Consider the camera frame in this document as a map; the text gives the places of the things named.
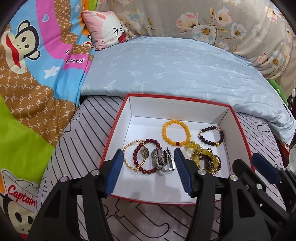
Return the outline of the gold flower brooch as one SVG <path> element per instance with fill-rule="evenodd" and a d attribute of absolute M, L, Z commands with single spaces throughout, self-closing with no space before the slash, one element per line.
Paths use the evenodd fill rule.
<path fill-rule="evenodd" d="M 147 159 L 149 157 L 149 150 L 145 146 L 142 146 L 140 149 L 140 153 L 144 159 Z"/>

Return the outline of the silver metal watch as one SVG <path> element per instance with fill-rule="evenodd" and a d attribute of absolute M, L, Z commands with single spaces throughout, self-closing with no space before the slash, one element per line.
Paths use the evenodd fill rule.
<path fill-rule="evenodd" d="M 151 153 L 152 166 L 161 172 L 173 172 L 176 168 L 171 151 L 168 148 L 155 148 Z"/>

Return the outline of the cartoon monkey bedsheet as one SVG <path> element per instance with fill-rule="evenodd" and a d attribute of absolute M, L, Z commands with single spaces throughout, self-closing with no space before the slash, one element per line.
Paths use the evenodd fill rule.
<path fill-rule="evenodd" d="M 26 240 L 52 152 L 94 56 L 96 1 L 1 1 L 1 240 Z"/>

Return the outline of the green plastic object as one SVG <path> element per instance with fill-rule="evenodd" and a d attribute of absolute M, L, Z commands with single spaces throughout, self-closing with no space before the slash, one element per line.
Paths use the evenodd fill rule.
<path fill-rule="evenodd" d="M 288 105 L 287 98 L 283 92 L 283 89 L 272 79 L 268 79 L 269 84 L 276 90 L 276 92 L 279 94 L 283 102 Z"/>

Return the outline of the light blue pillow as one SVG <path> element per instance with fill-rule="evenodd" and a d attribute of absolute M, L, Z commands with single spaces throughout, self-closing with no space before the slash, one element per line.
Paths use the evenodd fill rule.
<path fill-rule="evenodd" d="M 267 121 L 289 144 L 295 119 L 279 94 L 253 66 L 207 43 L 138 37 L 96 51 L 81 88 L 83 96 L 128 93 L 197 98 L 232 106 Z"/>

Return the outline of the grey floral quilt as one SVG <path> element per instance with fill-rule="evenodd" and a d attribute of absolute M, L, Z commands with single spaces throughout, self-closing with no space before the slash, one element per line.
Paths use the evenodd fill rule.
<path fill-rule="evenodd" d="M 295 34 L 271 1 L 98 1 L 132 36 L 189 38 L 240 55 L 265 77 L 295 71 Z"/>

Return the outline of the pink bunny cushion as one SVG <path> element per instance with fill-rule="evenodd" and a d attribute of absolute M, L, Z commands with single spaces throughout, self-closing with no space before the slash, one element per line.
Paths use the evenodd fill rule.
<path fill-rule="evenodd" d="M 127 41 L 125 27 L 113 11 L 83 10 L 82 19 L 96 50 Z"/>

